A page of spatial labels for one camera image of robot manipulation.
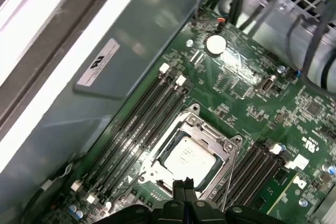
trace integrated circuit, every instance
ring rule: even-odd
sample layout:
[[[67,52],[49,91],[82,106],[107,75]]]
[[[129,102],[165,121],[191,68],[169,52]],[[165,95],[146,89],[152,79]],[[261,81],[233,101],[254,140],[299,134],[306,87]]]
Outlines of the integrated circuit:
[[[311,115],[316,116],[320,110],[321,105],[319,105],[317,102],[312,101],[306,108],[307,112],[309,112]]]

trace white sticker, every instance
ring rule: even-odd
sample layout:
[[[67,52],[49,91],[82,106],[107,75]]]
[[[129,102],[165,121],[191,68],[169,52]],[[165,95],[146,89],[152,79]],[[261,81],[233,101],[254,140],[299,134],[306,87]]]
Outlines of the white sticker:
[[[89,68],[85,71],[77,84],[89,87],[93,84],[94,80],[98,77],[100,72],[104,69],[106,64],[113,57],[115,52],[119,49],[120,45],[115,39],[110,39],[100,53],[95,57]]]
[[[293,180],[293,184],[297,184],[301,189],[304,189],[307,185],[307,182],[304,180],[300,179],[299,176],[296,176]]]
[[[301,170],[304,170],[305,167],[309,164],[309,160],[306,159],[301,154],[298,154],[297,157],[294,159],[294,161],[289,161],[285,167],[288,169],[295,169],[296,167],[300,168]]]

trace cpu socket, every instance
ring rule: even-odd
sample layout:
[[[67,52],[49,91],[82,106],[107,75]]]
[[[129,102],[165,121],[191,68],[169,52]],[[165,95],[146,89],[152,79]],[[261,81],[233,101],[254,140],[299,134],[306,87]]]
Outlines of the cpu socket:
[[[231,166],[243,138],[227,138],[199,116],[199,104],[181,112],[143,163],[143,183],[171,193],[174,180],[194,179],[198,198],[206,199]]]

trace screw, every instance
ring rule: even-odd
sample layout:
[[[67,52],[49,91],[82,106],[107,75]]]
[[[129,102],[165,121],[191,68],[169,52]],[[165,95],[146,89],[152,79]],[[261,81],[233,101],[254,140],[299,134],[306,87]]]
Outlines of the screw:
[[[203,201],[198,201],[198,202],[196,202],[196,206],[198,206],[198,207],[204,207],[205,203]]]
[[[278,67],[277,67],[277,72],[278,72],[279,74],[283,74],[283,73],[285,73],[285,72],[286,72],[286,67],[285,67],[285,66],[282,66],[282,65],[278,66]]]
[[[286,3],[281,3],[279,5],[279,10],[285,10],[287,8],[287,4]]]
[[[187,42],[186,42],[186,46],[187,46],[187,47],[192,47],[193,44],[194,44],[194,41],[193,41],[192,39],[189,39],[189,40],[187,40]]]
[[[191,117],[188,119],[188,122],[189,122],[189,124],[194,125],[194,124],[196,123],[196,118],[193,117],[193,116],[191,116]]]
[[[233,146],[231,144],[226,144],[225,145],[225,150],[227,150],[228,152],[232,151]]]
[[[308,201],[305,200],[305,199],[300,199],[300,200],[299,200],[299,205],[300,205],[301,207],[308,207]]]
[[[136,211],[135,211],[137,214],[141,214],[143,212],[145,212],[142,208],[138,208]]]
[[[233,212],[237,213],[237,214],[240,214],[241,212],[243,212],[243,210],[240,208],[240,207],[234,207],[232,209]]]

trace motherboard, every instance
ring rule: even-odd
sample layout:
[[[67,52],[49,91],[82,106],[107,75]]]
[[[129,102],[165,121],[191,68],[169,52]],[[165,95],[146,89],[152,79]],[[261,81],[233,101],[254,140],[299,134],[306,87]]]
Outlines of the motherboard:
[[[94,223],[171,199],[175,180],[225,210],[304,224],[333,189],[336,102],[204,9],[187,23],[34,223]]]

